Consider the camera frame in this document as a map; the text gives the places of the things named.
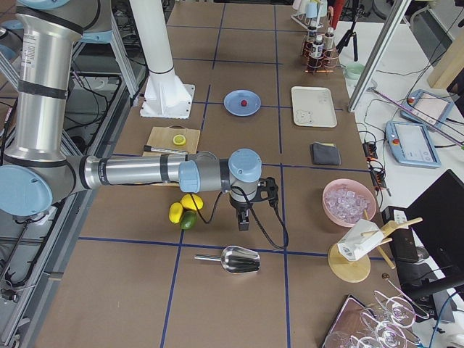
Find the blue plate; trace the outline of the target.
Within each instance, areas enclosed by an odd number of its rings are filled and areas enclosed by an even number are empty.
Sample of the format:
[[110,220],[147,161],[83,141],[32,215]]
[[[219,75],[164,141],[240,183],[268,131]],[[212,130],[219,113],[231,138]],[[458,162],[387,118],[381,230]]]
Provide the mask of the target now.
[[250,90],[235,90],[228,93],[223,105],[234,116],[248,117],[255,114],[261,107],[261,98]]

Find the steel ice scoop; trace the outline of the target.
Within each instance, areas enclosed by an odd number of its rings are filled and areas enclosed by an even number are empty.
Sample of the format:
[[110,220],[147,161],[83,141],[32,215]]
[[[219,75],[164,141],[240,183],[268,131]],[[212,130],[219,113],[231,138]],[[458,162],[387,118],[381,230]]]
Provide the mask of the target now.
[[219,262],[224,270],[233,274],[257,272],[260,269],[259,253],[241,246],[227,246],[220,256],[196,254],[194,259]]

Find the whole yellow lemon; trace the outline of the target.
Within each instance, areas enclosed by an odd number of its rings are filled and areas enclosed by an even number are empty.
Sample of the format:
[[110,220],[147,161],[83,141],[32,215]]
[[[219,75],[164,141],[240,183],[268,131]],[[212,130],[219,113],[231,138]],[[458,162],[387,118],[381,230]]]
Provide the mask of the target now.
[[181,205],[187,210],[201,210],[204,202],[200,196],[196,194],[186,194],[181,199]]

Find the lemon half slice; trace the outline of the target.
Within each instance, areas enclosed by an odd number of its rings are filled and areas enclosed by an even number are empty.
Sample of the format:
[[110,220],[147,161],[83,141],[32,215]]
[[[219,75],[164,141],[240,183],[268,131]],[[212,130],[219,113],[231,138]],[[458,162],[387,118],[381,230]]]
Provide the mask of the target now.
[[176,146],[186,145],[187,139],[183,134],[176,134],[173,136],[173,144]]

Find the wooden cutting board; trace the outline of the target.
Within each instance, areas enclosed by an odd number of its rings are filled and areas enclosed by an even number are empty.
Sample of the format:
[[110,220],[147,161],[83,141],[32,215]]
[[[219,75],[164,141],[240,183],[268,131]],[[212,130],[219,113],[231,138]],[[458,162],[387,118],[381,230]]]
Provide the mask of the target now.
[[[176,146],[173,144],[173,136],[176,134],[183,134],[186,139],[186,145]],[[185,150],[189,154],[195,154],[197,151],[200,130],[185,128],[183,126],[171,125],[169,127],[153,127],[149,135],[148,140],[145,145],[168,148],[168,149],[178,149]],[[162,153],[156,152],[142,152],[143,157],[161,155]]]

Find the grey yellow cleaning cloth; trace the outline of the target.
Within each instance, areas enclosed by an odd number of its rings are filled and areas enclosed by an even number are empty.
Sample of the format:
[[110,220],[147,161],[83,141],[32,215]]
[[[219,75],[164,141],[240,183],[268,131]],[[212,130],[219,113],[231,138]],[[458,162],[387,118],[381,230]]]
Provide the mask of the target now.
[[315,142],[310,145],[312,163],[315,165],[340,165],[341,156],[336,146]]

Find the steel muddler black cap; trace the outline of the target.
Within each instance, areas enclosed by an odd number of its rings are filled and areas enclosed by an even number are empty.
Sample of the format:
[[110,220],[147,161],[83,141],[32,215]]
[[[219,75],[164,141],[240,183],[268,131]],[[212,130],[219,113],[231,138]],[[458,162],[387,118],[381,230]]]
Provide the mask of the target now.
[[160,148],[160,147],[150,146],[148,144],[144,145],[144,152],[156,152],[156,153],[162,153],[162,154],[183,154],[183,155],[188,154],[188,152],[185,150]]

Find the white paper box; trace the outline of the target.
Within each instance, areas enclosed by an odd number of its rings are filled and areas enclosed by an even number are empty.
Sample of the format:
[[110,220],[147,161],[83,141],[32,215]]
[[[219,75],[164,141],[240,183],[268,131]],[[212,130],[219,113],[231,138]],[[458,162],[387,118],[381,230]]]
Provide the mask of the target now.
[[369,220],[360,219],[337,243],[340,254],[355,262],[366,256],[384,239],[380,228]]

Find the cream bear tray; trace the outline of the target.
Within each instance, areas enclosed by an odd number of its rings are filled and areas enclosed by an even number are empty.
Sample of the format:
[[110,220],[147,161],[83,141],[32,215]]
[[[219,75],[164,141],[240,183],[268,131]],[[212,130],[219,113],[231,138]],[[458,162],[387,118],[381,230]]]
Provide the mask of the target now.
[[337,126],[334,103],[328,88],[293,86],[291,103],[295,125],[313,128]]

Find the dark drink bottle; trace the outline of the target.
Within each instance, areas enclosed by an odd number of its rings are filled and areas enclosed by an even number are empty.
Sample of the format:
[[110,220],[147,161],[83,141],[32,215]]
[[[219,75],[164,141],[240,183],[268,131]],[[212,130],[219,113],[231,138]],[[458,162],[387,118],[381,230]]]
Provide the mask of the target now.
[[315,37],[315,40],[312,43],[310,56],[313,59],[319,59],[322,56],[322,52],[323,52],[323,36],[317,35]]
[[334,47],[334,29],[328,27],[323,37],[323,47],[325,50],[332,50]]
[[317,37],[317,34],[318,34],[318,29],[316,26],[312,26],[310,25],[307,29],[307,39],[306,39],[306,43],[307,44],[312,44],[315,40],[315,38]]

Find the blue teach pendant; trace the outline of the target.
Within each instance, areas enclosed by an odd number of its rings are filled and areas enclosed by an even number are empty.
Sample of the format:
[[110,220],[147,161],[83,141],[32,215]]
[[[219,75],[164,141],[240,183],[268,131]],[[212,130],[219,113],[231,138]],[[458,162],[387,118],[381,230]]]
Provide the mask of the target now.
[[454,102],[449,98],[418,89],[411,93],[402,106],[406,109],[400,112],[403,118],[441,128],[452,111]]
[[391,153],[398,163],[413,167],[442,166],[425,125],[388,121],[385,134]]

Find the white cup rack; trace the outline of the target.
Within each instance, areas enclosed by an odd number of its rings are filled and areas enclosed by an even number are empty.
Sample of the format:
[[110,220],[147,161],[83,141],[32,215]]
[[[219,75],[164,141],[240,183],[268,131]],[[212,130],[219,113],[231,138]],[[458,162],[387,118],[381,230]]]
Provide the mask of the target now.
[[323,27],[321,20],[328,14],[326,0],[293,0],[291,7],[296,11],[291,15],[291,19],[302,27]]

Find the black tripod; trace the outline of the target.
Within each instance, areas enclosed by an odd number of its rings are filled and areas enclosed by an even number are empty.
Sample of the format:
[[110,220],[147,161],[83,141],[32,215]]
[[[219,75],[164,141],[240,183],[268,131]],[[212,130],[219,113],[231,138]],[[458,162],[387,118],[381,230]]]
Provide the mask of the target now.
[[357,34],[355,32],[355,26],[357,24],[357,20],[363,16],[364,14],[364,6],[360,4],[359,0],[352,1],[352,12],[351,12],[351,20],[352,24],[349,30],[346,31],[344,36],[341,38],[340,42],[336,45],[336,51],[338,54],[342,52],[344,47],[349,45],[350,40],[353,41],[353,55],[354,61],[357,62],[358,57],[358,50],[357,50]]

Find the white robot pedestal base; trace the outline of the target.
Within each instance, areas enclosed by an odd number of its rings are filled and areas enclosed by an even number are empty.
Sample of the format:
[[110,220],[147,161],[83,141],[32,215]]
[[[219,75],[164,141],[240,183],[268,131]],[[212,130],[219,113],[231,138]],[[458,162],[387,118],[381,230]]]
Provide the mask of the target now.
[[142,117],[187,119],[195,86],[176,75],[161,1],[130,2],[149,71]]

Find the aluminium frame post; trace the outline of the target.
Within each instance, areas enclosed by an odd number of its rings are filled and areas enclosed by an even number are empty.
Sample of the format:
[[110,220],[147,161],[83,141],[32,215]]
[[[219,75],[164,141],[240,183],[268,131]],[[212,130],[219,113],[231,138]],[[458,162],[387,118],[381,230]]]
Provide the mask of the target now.
[[373,74],[376,71],[384,52],[386,51],[393,35],[401,23],[407,8],[410,6],[411,0],[395,1],[390,14],[386,18],[386,22],[381,29],[381,32],[373,46],[373,50],[368,57],[365,68],[358,79],[352,96],[349,100],[347,111],[354,112],[361,97],[367,90],[369,82],[372,80]]

